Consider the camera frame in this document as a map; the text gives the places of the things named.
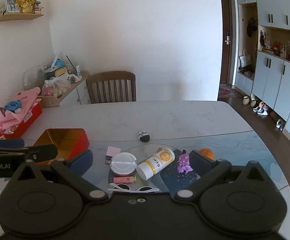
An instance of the pink sticky note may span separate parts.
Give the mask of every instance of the pink sticky note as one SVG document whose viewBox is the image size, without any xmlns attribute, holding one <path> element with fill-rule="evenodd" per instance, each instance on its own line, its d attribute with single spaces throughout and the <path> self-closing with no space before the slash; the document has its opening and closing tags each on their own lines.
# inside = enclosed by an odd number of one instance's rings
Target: pink sticky note
<svg viewBox="0 0 290 240">
<path fill-rule="evenodd" d="M 120 153 L 121 153 L 120 148 L 108 146 L 106 156 L 114 157 L 115 155 L 120 154 Z"/>
</svg>

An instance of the purple toy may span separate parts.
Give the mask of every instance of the purple toy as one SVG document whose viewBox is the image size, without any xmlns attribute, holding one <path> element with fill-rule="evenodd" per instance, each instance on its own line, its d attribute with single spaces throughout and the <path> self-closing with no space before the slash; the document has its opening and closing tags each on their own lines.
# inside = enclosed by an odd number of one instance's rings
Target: purple toy
<svg viewBox="0 0 290 240">
<path fill-rule="evenodd" d="M 183 173 L 184 171 L 186 171 L 186 173 L 189 173 L 190 171 L 193 171 L 192 167 L 189 165 L 189 153 L 186 153 L 185 150 L 183 150 L 183 154 L 179 157 L 177 163 L 178 173 Z"/>
</svg>

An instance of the photo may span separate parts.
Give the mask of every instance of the photo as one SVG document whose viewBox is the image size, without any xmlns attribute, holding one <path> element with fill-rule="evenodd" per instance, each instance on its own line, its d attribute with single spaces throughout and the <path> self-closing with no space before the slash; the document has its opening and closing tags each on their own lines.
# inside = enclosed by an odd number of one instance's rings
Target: photo
<svg viewBox="0 0 290 240">
<path fill-rule="evenodd" d="M 6 5 L 6 11 L 8 13 L 18 13 L 20 12 L 18 9 L 18 5 L 16 0 L 5 0 L 5 5 Z"/>
</svg>

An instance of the open tin box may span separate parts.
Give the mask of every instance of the open tin box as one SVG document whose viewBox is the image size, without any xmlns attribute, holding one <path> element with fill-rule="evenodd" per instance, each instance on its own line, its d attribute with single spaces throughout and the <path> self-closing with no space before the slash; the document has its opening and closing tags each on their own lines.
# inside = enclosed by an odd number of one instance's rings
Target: open tin box
<svg viewBox="0 0 290 240">
<path fill-rule="evenodd" d="M 74 129 L 47 129 L 34 143 L 34 146 L 45 145 L 52 143 L 56 145 L 58 149 L 58 155 L 56 159 L 64 158 L 69 160 L 70 158 L 78 155 L 82 151 L 85 151 L 89 147 L 89 141 L 86 132 L 82 128 Z M 54 160 L 38 163 L 38 165 L 50 164 Z"/>
</svg>

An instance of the dark floor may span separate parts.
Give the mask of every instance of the dark floor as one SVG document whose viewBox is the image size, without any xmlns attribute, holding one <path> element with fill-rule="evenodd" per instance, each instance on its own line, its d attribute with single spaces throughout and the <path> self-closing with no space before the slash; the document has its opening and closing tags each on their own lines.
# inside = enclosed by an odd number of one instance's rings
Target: dark floor
<svg viewBox="0 0 290 240">
<path fill-rule="evenodd" d="M 260 117 L 249 105 L 242 104 L 242 98 L 219 98 L 228 103 L 255 130 L 275 157 L 290 185 L 290 141 L 275 126 L 271 116 Z"/>
</svg>

